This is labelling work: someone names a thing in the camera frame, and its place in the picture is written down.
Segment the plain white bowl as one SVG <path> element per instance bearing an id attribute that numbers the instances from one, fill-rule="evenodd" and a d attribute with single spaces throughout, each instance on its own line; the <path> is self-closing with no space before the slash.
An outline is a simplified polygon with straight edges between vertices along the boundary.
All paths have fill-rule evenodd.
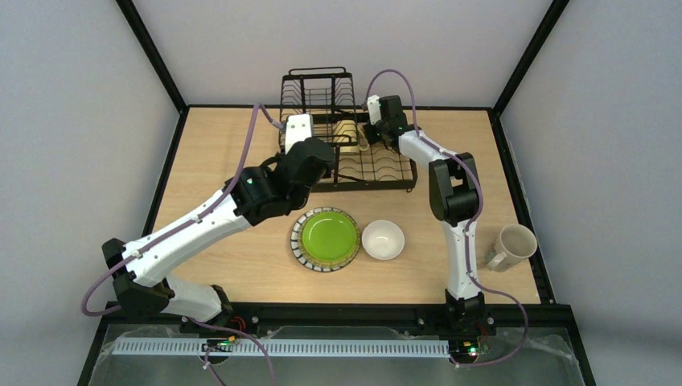
<path id="1" fill-rule="evenodd" d="M 372 221 L 362 231 L 361 240 L 366 253 L 381 261 L 398 257 L 405 247 L 402 229 L 388 220 Z"/>

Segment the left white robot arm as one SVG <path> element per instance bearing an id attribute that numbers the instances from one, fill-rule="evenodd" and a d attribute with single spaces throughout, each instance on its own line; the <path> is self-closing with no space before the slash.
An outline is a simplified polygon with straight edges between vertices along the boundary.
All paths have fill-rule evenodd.
<path id="1" fill-rule="evenodd" d="M 170 275 L 207 247 L 264 220 L 306 205 L 312 187 L 331 174 L 335 152 L 318 138 L 296 142 L 259 166 L 244 168 L 207 201 L 159 231 L 101 246 L 118 301 L 116 311 L 141 321 L 173 314 L 200 322 L 232 307 L 218 285 L 200 285 Z"/>

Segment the yellow mug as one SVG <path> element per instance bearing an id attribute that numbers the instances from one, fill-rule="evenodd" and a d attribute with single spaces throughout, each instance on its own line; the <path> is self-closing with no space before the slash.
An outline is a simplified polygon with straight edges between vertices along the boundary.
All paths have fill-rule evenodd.
<path id="1" fill-rule="evenodd" d="M 352 120 L 342 120 L 335 124 L 332 141 L 338 145 L 341 155 L 359 154 L 370 149 L 364 131 Z"/>

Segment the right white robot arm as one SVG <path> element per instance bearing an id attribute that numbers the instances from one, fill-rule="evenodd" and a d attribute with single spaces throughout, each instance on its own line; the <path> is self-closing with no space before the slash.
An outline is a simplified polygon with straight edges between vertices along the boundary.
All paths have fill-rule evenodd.
<path id="1" fill-rule="evenodd" d="M 458 154 L 430 138 L 417 124 L 409 124 L 397 95 L 372 95 L 365 102 L 367 139 L 386 147 L 428 171 L 429 207 L 442 226 L 448 256 L 444 315 L 447 329 L 476 332 L 485 311 L 478 285 L 475 231 L 483 194 L 472 154 Z"/>

